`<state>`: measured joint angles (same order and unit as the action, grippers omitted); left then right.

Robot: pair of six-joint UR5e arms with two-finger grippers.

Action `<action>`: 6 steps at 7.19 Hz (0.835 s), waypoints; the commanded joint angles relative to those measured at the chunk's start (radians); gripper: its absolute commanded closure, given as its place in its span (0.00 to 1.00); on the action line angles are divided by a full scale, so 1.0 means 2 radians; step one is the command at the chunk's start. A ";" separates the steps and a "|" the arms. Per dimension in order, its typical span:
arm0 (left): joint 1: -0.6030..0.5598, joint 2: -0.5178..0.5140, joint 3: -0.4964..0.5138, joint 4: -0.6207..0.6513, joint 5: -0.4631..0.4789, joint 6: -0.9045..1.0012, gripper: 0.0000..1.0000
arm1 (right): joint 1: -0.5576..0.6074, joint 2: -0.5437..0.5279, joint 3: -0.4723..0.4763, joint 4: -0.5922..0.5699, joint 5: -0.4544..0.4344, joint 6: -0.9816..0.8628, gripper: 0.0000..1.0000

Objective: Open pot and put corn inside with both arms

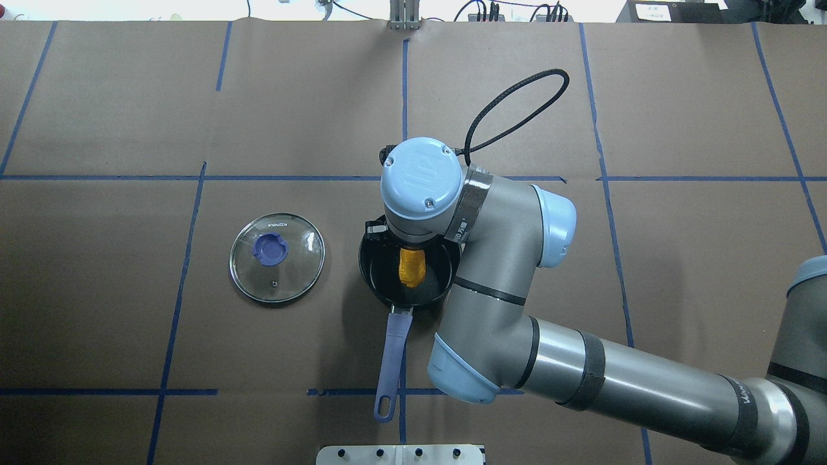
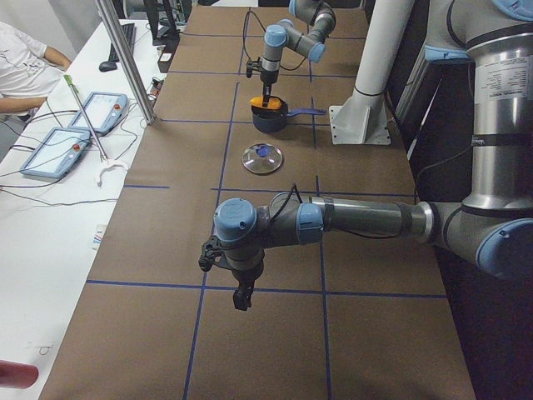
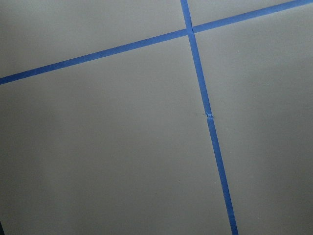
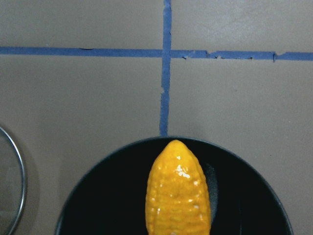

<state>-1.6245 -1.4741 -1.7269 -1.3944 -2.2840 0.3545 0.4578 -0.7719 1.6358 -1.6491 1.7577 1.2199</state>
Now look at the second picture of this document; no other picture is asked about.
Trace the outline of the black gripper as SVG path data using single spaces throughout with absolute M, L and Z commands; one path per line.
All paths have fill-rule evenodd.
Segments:
M 271 99 L 271 86 L 277 82 L 278 79 L 278 71 L 269 71 L 266 69 L 262 69 L 260 78 L 262 80 L 263 86 L 262 86 L 262 107 L 263 108 L 269 108 L 270 107 L 270 99 Z
M 233 270 L 232 275 L 238 281 L 238 289 L 233 293 L 233 303 L 237 310 L 248 309 L 252 306 L 252 291 L 255 281 L 262 275 L 264 262 L 247 270 Z

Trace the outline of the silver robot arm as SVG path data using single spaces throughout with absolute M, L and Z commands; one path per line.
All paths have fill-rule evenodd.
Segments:
M 529 1 L 433 1 L 426 60 L 473 62 L 471 193 L 460 202 L 366 202 L 276 195 L 255 207 L 231 198 L 214 213 L 216 232 L 199 265 L 229 270 L 236 309 L 252 305 L 268 248 L 318 243 L 337 230 L 384 239 L 418 237 L 502 279 L 532 273 L 532 196 L 525 180 L 532 145 L 532 4 Z
M 311 30 L 309 33 L 300 32 L 289 19 L 282 19 L 266 28 L 263 55 L 259 61 L 263 108 L 271 108 L 271 88 L 278 78 L 283 50 L 288 48 L 318 63 L 326 49 L 326 38 L 336 26 L 335 13 L 325 1 L 290 1 L 289 12 L 310 25 Z

